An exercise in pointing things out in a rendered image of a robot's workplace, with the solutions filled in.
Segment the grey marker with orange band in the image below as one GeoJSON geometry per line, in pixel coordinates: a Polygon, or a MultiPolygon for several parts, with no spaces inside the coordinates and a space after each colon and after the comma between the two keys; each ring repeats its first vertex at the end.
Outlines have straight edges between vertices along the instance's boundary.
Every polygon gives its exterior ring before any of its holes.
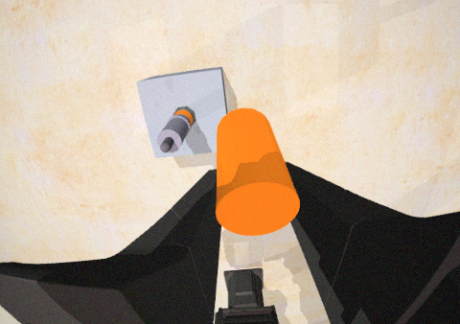
{"type": "Polygon", "coordinates": [[[157,145],[163,152],[174,152],[180,148],[184,137],[191,131],[193,113],[188,109],[180,109],[172,116],[165,128],[157,136],[157,145]]]}

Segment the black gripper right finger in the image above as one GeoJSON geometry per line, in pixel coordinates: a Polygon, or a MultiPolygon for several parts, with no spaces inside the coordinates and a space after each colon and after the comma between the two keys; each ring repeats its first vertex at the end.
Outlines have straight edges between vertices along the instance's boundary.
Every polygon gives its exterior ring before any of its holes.
{"type": "Polygon", "coordinates": [[[460,266],[460,212],[413,217],[287,164],[291,222],[330,324],[405,324],[460,266]]]}

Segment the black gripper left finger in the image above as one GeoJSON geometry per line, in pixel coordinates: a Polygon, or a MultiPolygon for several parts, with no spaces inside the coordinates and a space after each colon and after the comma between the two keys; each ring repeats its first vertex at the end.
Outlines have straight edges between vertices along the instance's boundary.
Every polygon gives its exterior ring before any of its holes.
{"type": "Polygon", "coordinates": [[[110,258],[0,263],[0,306],[28,324],[214,324],[221,227],[207,171],[110,258]]]}

